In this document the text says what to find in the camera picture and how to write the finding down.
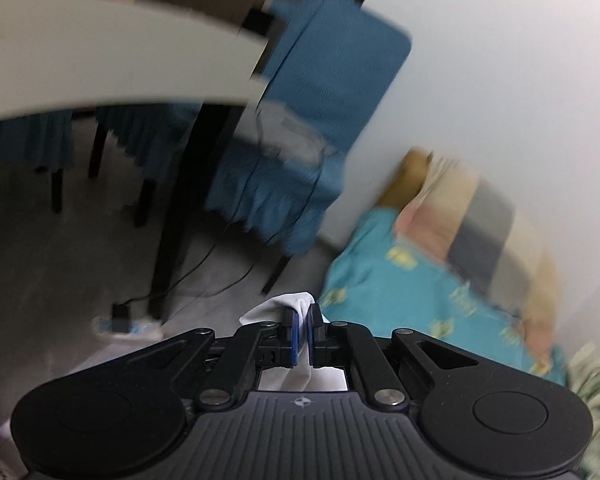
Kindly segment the white t-shirt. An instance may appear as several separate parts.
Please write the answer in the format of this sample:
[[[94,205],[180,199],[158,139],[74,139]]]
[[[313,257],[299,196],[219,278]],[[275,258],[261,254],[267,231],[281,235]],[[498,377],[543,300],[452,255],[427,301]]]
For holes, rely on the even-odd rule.
[[[276,296],[246,312],[239,323],[248,325],[275,322],[289,327],[291,336],[292,367],[276,366],[264,370],[259,390],[263,391],[347,391],[347,379],[335,367],[314,368],[310,364],[306,343],[306,317],[315,300],[309,292],[294,292]]]

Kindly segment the teal patterned bed sheet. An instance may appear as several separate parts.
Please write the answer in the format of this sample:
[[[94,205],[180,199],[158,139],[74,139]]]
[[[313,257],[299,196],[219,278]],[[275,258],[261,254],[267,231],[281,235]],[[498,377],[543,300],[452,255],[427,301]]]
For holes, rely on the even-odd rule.
[[[544,362],[524,345],[518,320],[481,299],[392,227],[398,213],[375,208],[358,218],[349,244],[330,265],[318,303],[329,321],[366,326],[388,338],[406,327],[484,358],[565,385],[562,349]]]

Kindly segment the white power strip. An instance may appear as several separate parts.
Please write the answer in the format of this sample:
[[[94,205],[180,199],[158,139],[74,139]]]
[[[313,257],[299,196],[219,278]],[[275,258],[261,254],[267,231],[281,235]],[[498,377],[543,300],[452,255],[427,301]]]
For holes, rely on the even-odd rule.
[[[163,338],[162,324],[151,316],[134,316],[129,304],[113,304],[108,315],[96,316],[92,332],[113,341],[157,342]]]

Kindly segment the plaid checked pillow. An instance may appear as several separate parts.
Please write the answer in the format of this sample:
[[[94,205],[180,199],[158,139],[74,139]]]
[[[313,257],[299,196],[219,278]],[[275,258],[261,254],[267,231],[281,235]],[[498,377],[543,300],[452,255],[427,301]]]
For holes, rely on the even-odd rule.
[[[533,359],[550,362],[562,282],[540,232],[460,160],[419,148],[404,156],[377,206],[392,232],[509,314]]]

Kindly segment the grey cloth on chair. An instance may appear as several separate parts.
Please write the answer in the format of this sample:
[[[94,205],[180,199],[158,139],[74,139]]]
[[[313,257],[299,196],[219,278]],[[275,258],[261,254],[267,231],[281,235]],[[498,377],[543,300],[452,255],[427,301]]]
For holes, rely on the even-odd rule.
[[[321,166],[324,158],[339,151],[321,133],[304,122],[283,103],[262,101],[248,105],[234,136],[254,144],[261,153],[282,162],[296,160],[310,167]]]

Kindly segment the green fleece cartoon blanket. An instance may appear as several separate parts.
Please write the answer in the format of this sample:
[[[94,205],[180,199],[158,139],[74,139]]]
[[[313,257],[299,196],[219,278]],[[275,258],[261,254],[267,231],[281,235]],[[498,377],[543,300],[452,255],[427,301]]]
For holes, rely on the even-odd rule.
[[[588,407],[593,434],[579,466],[582,479],[600,479],[600,356],[592,342],[578,350],[568,363],[567,382]]]

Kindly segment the blue covered chair right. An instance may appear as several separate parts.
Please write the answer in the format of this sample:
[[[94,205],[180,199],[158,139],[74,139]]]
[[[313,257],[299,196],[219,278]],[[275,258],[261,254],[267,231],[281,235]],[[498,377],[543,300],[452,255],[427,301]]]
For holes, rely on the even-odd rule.
[[[285,29],[263,70],[268,88],[243,125],[267,127],[268,110],[323,141],[315,162],[274,153],[236,134],[206,207],[242,223],[287,256],[305,254],[340,196],[347,154],[411,52],[403,29],[354,0],[274,0]]]

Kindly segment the dark wooden table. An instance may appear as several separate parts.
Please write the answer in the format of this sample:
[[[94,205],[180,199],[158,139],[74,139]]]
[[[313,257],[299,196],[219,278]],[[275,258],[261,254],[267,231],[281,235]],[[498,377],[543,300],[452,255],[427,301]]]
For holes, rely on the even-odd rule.
[[[0,120],[60,108],[193,101],[200,112],[166,188],[148,313],[166,315],[188,228],[246,105],[266,40],[138,0],[0,0]]]

